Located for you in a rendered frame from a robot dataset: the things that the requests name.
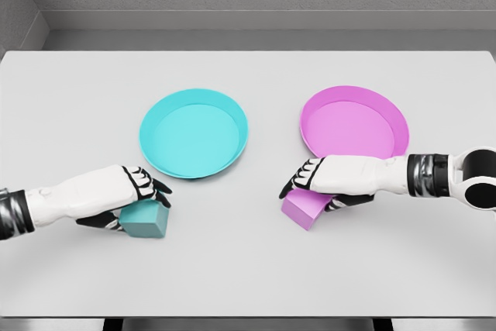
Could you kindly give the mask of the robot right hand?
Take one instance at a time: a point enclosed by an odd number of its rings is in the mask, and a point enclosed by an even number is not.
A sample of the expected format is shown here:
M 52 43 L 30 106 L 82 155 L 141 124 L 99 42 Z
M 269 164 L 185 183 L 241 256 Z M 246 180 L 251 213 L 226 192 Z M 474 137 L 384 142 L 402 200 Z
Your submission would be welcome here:
M 282 188 L 279 198 L 290 191 L 302 189 L 331 198 L 327 212 L 372 202 L 377 190 L 375 167 L 381 162 L 375 157 L 329 155 L 306 160 Z

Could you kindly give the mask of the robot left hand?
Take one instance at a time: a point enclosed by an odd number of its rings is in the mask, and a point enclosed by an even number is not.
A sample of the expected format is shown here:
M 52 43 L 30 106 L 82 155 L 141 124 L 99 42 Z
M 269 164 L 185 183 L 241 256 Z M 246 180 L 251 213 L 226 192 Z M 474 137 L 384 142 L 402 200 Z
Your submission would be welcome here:
M 171 207 L 171 189 L 142 167 L 112 165 L 70 179 L 76 192 L 67 216 L 78 225 L 123 231 L 115 211 L 144 200 Z

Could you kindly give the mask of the pink block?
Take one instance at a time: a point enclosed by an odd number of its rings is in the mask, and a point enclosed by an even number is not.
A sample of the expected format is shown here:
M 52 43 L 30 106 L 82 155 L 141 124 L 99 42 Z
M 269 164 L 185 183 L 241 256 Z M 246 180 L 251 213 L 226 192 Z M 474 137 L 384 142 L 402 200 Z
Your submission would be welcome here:
M 281 211 L 301 228 L 310 230 L 331 199 L 331 195 L 298 188 L 284 198 Z

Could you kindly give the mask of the teal block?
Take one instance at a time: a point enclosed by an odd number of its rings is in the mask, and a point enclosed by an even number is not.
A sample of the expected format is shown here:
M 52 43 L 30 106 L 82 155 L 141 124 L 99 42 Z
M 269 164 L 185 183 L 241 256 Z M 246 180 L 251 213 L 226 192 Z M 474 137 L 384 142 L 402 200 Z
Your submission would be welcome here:
M 164 238 L 169 208 L 155 200 L 146 199 L 122 208 L 119 224 L 131 237 Z

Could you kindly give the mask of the pink plate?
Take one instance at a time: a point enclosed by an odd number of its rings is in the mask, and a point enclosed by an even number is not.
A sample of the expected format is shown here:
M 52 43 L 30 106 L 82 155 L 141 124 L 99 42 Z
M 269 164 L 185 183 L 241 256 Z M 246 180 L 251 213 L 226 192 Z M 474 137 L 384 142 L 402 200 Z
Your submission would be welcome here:
M 406 153 L 409 128 L 388 98 L 357 86 L 334 86 L 303 106 L 299 127 L 316 156 L 359 155 L 387 159 Z

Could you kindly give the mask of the cyan plate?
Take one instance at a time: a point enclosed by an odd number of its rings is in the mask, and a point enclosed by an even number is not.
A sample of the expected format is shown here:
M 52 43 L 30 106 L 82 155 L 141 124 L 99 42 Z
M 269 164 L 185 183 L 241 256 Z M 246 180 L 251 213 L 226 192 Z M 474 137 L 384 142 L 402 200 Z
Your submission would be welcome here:
M 228 95 L 204 88 L 176 91 L 143 117 L 139 146 L 156 170 L 175 178 L 217 174 L 244 151 L 249 125 L 242 107 Z

